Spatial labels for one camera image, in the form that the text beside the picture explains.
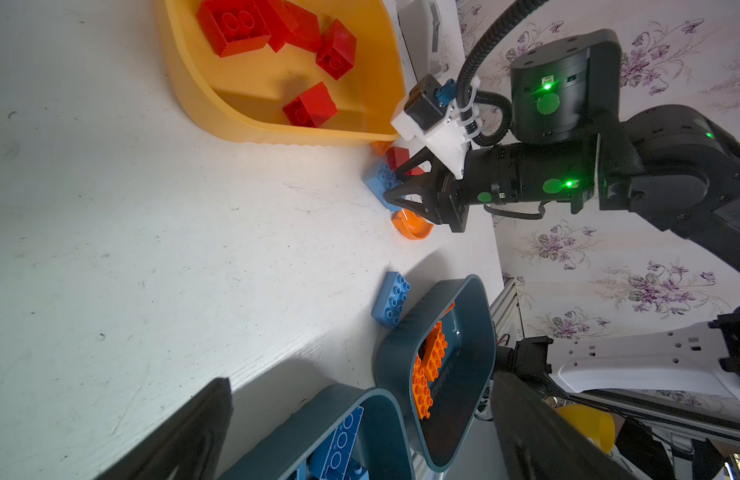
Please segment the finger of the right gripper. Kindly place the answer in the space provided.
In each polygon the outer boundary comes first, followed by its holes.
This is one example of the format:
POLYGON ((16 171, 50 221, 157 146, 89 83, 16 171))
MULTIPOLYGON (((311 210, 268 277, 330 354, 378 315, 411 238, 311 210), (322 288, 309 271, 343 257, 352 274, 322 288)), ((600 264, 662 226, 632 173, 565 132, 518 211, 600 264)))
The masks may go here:
POLYGON ((384 199, 391 205, 409 210, 430 223, 436 225, 450 224, 450 208, 437 196, 422 196, 420 201, 408 199, 406 196, 394 197, 385 194, 384 199))
POLYGON ((445 192, 445 166, 428 148, 423 147, 411 159, 400 166, 395 175, 400 183, 384 193, 385 198, 401 198, 417 194, 422 198, 441 198, 445 192), (430 170, 421 175, 412 175, 415 167, 428 164, 430 170))

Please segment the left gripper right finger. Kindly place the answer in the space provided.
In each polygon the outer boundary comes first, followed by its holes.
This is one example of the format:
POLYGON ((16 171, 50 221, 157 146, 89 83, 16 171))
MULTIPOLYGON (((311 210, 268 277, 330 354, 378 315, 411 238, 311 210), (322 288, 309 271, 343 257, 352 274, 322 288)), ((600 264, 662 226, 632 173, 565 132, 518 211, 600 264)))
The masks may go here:
POLYGON ((510 479, 633 477, 511 373, 494 374, 491 409, 510 479))

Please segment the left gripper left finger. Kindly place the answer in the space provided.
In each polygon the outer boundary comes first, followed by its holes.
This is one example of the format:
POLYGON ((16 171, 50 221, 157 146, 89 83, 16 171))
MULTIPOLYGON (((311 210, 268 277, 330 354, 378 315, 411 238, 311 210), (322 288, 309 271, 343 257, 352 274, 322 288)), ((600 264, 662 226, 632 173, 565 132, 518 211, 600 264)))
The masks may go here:
POLYGON ((215 378, 101 479, 213 479, 233 414, 227 378, 215 378))

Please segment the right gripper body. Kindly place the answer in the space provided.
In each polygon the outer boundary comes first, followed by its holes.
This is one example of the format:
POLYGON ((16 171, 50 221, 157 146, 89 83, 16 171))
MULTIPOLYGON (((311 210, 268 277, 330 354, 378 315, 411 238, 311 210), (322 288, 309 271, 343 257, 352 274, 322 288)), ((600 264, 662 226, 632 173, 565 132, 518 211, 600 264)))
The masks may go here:
POLYGON ((445 192, 455 233, 465 230, 472 206, 494 216, 537 220, 549 203, 565 203, 579 212, 586 202, 586 77, 547 76, 521 81, 511 97, 476 89, 473 107, 495 107, 498 129, 479 146, 468 133, 455 98, 456 83, 427 74, 410 91, 396 121, 434 136, 455 130, 446 147, 457 162, 446 160, 443 147, 426 145, 445 166, 445 192))

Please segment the orange curved lego piece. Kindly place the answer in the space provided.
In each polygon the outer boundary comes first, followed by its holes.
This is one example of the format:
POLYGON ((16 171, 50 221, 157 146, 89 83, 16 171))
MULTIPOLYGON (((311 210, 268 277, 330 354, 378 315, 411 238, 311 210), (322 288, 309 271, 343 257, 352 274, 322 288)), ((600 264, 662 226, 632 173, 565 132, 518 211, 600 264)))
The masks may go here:
POLYGON ((392 223, 401 235, 414 241, 426 239, 434 228, 425 218, 407 209, 394 212, 392 223))

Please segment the large blue lego block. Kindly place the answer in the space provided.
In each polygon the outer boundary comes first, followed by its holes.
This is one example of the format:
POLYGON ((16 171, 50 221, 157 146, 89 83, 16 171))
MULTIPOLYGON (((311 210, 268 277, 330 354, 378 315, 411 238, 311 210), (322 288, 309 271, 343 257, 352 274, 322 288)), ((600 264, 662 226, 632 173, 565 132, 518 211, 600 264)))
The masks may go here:
POLYGON ((384 160, 373 162, 362 176, 362 180, 375 195, 375 197, 390 212, 397 212, 401 210, 401 207, 389 203, 385 200, 384 194, 387 191, 398 187, 401 184, 401 181, 397 178, 395 173, 391 170, 389 165, 384 160))

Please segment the blue long lego brick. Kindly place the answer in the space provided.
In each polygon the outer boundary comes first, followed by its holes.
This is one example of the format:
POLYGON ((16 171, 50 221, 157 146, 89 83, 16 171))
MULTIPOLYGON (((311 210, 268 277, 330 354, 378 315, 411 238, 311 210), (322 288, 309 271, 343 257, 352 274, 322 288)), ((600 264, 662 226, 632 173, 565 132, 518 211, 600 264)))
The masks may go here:
POLYGON ((387 272, 371 310, 371 316, 386 328, 396 328, 410 290, 410 283, 401 273, 387 272))

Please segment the red lego brick small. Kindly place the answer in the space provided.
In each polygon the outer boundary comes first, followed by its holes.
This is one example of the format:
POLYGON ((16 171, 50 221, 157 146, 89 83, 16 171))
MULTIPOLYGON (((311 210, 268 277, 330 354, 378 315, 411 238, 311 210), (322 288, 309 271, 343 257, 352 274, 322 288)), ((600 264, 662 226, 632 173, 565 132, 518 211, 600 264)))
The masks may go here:
POLYGON ((338 113, 324 82, 304 91, 282 110, 291 125, 308 128, 320 128, 338 113))

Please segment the long orange lego plate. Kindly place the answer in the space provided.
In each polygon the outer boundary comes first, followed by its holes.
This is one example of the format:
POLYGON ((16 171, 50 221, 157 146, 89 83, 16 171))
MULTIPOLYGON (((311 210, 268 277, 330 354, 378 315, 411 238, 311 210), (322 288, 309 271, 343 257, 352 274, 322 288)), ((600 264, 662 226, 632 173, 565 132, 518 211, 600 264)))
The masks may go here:
POLYGON ((411 391, 418 418, 420 420, 428 419, 431 416, 430 408, 433 405, 433 398, 429 382, 424 374, 422 360, 419 357, 415 359, 413 366, 411 391))

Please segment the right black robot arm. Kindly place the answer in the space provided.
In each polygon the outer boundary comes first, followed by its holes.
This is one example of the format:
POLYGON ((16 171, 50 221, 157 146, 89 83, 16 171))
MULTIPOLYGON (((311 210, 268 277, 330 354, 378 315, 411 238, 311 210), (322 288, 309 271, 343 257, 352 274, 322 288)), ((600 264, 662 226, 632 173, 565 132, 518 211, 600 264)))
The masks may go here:
POLYGON ((600 29, 527 51, 511 93, 484 91, 488 55, 538 8, 516 1, 476 42, 456 79, 426 76, 393 124, 423 149, 385 200, 461 233, 469 209, 512 218, 518 203, 590 199, 689 240, 740 273, 740 143, 693 108, 662 105, 619 118, 621 46, 600 29))

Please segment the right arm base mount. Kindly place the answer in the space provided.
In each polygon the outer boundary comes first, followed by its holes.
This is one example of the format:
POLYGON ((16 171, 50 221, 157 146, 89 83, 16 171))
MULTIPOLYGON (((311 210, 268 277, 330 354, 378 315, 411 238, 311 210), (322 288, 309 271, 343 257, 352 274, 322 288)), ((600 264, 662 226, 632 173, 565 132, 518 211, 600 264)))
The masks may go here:
POLYGON ((653 390, 740 400, 740 307, 713 321, 654 334, 526 338, 515 347, 498 347, 494 370, 561 396, 653 390))

